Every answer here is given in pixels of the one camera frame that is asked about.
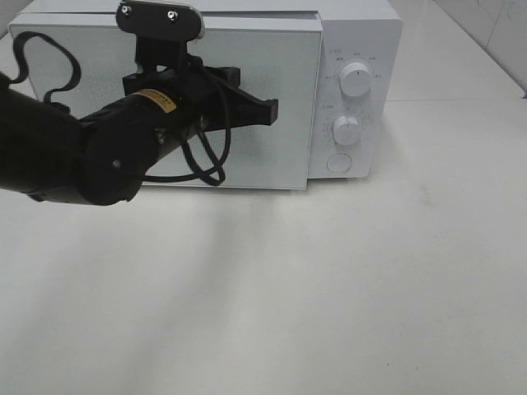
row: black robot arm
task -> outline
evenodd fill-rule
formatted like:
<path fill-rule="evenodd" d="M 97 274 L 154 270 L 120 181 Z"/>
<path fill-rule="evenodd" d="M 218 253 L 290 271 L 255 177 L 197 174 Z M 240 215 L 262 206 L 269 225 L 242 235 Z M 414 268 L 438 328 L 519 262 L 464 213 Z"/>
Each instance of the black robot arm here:
<path fill-rule="evenodd" d="M 137 36 L 138 72 L 123 79 L 123 99 L 78 120 L 66 106 L 50 100 L 55 91 L 71 90 L 79 82 L 75 58 L 48 36 L 25 32 L 15 38 L 21 74 L 12 81 L 0 73 L 0 188 L 37 201 L 107 206 L 130 201 L 143 182 L 201 179 L 218 186 L 226 179 L 222 166 L 229 155 L 231 129 L 277 120 L 277 100 L 258 100 L 242 91 L 239 68 L 205 67 L 201 58 L 188 53 L 187 43 L 204 32 L 203 19 L 192 7 L 122 2 L 116 16 L 121 30 Z M 9 87 L 27 77 L 23 46 L 33 37 L 59 48 L 73 66 L 71 81 L 50 91 L 44 103 Z M 222 129 L 225 146 L 218 156 L 206 132 Z M 210 169 L 202 169 L 194 159 L 188 144 L 194 136 L 212 162 Z M 178 148 L 191 174 L 146 175 Z"/>

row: yellow label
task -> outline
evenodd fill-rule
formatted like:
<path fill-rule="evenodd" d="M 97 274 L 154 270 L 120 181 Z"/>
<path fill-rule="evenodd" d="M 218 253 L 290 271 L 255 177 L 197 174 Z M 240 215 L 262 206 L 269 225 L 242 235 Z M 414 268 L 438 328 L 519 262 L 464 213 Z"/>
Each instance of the yellow label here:
<path fill-rule="evenodd" d="M 178 106 L 172 101 L 170 97 L 165 95 L 163 92 L 156 91 L 155 89 L 141 89 L 134 93 L 134 95 L 140 95 L 147 97 L 157 105 L 161 107 L 167 114 L 174 111 Z"/>

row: timer knob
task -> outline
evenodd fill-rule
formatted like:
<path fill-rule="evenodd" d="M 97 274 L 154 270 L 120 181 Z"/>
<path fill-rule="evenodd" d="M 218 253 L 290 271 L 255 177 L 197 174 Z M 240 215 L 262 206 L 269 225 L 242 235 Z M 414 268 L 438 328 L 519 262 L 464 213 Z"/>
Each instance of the timer knob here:
<path fill-rule="evenodd" d="M 340 88 L 348 97 L 358 97 L 371 88 L 371 69 L 361 61 L 344 66 L 340 71 Z"/>
<path fill-rule="evenodd" d="M 361 139 L 357 117 L 344 115 L 333 122 L 333 138 L 340 146 L 351 146 Z"/>

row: white microwave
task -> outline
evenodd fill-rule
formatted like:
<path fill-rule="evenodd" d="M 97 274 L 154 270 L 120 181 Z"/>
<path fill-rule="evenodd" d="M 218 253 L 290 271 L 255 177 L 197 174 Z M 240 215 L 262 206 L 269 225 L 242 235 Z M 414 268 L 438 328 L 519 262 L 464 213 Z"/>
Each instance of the white microwave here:
<path fill-rule="evenodd" d="M 189 52 L 208 66 L 239 67 L 244 91 L 280 102 L 272 127 L 233 131 L 224 187 L 304 189 L 308 179 L 368 175 L 403 27 L 386 0 L 189 2 L 203 14 L 206 28 Z M 9 26 L 13 36 L 45 33 L 79 60 L 79 86 L 54 96 L 73 115 L 118 100 L 122 78 L 136 71 L 135 36 L 117 27 L 118 5 L 118 0 L 34 0 Z M 39 99 L 68 80 L 71 66 L 56 49 L 34 40 L 26 57 Z M 221 151 L 222 133 L 209 138 Z M 190 143 L 208 165 L 200 145 Z M 150 171 L 186 172 L 178 151 Z"/>

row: wall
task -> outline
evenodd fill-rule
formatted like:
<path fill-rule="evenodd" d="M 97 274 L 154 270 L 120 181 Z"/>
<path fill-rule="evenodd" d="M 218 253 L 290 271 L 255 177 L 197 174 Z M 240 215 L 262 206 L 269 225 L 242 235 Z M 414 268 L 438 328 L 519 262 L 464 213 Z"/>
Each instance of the wall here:
<path fill-rule="evenodd" d="M 527 90 L 527 0 L 436 0 Z"/>
<path fill-rule="evenodd" d="M 31 0 L 0 0 L 0 37 L 7 33 L 7 24 Z"/>

